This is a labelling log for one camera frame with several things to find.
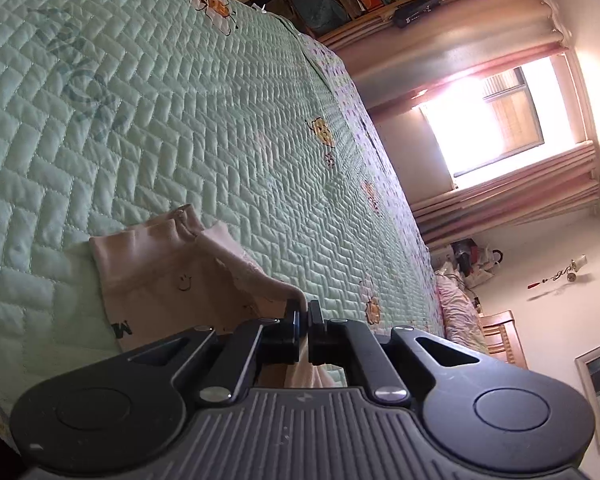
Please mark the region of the floral folded duvet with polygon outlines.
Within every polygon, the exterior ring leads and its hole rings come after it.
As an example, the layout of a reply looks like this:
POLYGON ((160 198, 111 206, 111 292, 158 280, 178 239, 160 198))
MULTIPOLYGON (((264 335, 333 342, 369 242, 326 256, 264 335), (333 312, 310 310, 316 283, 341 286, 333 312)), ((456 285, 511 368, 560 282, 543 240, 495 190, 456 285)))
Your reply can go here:
POLYGON ((479 315, 469 297, 460 288, 454 275, 437 271, 437 292, 440 301, 445 337, 470 350, 488 354, 486 337, 479 315))

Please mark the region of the black bag on shelf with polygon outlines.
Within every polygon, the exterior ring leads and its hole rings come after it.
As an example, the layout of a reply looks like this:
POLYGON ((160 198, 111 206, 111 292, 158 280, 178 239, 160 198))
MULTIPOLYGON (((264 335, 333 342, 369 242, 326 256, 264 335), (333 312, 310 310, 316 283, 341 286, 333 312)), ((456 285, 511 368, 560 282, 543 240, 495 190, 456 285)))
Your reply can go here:
POLYGON ((411 22, 434 10, 440 3, 441 0, 414 0, 405 6, 401 6, 393 14, 393 25, 404 28, 411 22))

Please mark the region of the cluttered nightstand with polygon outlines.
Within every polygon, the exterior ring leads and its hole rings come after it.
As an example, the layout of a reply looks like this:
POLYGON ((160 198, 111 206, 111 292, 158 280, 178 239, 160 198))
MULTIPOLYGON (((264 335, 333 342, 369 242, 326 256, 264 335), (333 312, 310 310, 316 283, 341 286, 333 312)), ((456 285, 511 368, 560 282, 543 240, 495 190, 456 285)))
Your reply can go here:
POLYGON ((504 259, 504 254, 499 249, 481 247, 472 238, 455 242, 451 247, 465 286, 470 289, 492 280, 495 268, 504 259))

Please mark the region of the pink window curtains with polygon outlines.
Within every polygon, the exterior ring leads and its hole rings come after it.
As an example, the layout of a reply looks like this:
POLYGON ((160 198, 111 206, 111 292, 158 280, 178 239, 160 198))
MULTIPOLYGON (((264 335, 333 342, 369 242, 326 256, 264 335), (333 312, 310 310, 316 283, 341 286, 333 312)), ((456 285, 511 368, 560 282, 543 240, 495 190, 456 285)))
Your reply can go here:
POLYGON ((441 0, 404 28, 404 0, 323 39, 347 66, 438 248, 600 202, 579 67, 546 0, 441 0))

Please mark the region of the green quilted bee bedspread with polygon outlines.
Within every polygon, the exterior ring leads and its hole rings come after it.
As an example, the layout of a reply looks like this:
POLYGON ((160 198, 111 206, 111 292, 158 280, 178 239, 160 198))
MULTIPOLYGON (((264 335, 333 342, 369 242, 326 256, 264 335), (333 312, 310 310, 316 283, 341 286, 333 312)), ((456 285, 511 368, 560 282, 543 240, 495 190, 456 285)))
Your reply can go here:
POLYGON ((0 438, 113 356, 88 241, 178 206, 329 318, 443 334, 429 252, 338 56, 236 0, 0 0, 0 438))

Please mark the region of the beige smiley print baby garment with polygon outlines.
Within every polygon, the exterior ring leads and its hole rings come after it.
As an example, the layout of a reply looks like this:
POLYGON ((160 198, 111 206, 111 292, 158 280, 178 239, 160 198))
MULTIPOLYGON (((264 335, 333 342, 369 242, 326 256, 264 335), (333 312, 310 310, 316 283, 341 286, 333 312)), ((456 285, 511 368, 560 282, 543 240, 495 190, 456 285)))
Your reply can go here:
POLYGON ((206 228, 189 204, 90 245, 124 351, 198 325, 224 335, 253 318, 283 318, 288 302, 308 308, 297 286, 266 274, 223 222, 206 228))

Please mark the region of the wooden headboard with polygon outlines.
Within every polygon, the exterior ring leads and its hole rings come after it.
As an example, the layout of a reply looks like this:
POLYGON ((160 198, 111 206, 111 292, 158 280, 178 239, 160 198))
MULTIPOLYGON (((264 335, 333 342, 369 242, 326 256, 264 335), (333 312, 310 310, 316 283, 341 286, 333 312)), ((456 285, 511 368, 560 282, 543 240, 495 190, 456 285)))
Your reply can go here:
POLYGON ((482 314, 479 318, 490 356, 526 370, 528 364, 513 312, 506 310, 490 315, 482 314))

